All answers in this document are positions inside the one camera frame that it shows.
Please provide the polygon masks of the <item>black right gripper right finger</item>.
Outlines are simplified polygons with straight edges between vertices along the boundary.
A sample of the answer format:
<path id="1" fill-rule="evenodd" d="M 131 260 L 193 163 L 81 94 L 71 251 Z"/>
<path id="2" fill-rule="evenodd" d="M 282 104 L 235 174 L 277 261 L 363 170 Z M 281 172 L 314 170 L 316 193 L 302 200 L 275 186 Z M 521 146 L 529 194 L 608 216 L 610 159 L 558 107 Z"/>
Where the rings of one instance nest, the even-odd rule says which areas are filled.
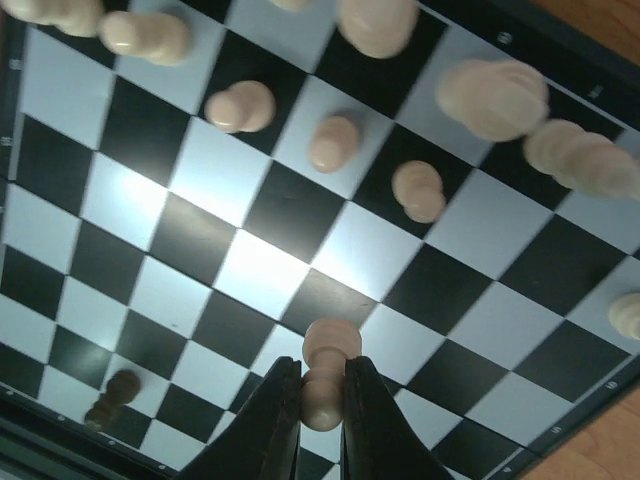
<path id="1" fill-rule="evenodd" d="M 448 479 L 450 473 L 412 430 L 373 362 L 345 364 L 340 477 Z"/>

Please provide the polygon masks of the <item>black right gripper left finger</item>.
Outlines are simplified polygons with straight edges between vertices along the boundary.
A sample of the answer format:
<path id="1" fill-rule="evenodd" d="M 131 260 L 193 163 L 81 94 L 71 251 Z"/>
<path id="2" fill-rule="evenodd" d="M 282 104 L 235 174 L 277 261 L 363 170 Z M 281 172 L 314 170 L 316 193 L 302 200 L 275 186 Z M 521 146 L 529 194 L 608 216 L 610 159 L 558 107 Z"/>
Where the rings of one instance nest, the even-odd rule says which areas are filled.
<path id="1" fill-rule="evenodd" d="M 182 469 L 184 480 L 295 479 L 301 363 L 279 357 L 229 426 Z"/>

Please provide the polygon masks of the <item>white queen chess piece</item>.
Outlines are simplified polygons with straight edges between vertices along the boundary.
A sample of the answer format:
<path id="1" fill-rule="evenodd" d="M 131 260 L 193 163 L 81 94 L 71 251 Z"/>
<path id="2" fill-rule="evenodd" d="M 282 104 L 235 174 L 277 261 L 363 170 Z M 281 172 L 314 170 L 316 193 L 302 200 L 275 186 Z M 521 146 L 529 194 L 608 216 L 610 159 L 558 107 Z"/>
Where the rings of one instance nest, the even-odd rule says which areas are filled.
<path id="1" fill-rule="evenodd" d="M 360 53 L 387 59 L 406 47 L 419 13 L 413 0 L 344 0 L 338 2 L 338 29 Z"/>

